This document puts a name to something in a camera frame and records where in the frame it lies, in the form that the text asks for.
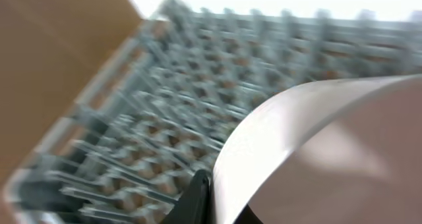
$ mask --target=gray basket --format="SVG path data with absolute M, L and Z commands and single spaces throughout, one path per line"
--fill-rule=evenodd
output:
M 25 223 L 159 223 L 274 94 L 314 80 L 419 73 L 421 13 L 373 19 L 194 13 L 166 0 L 44 136 L 6 201 Z

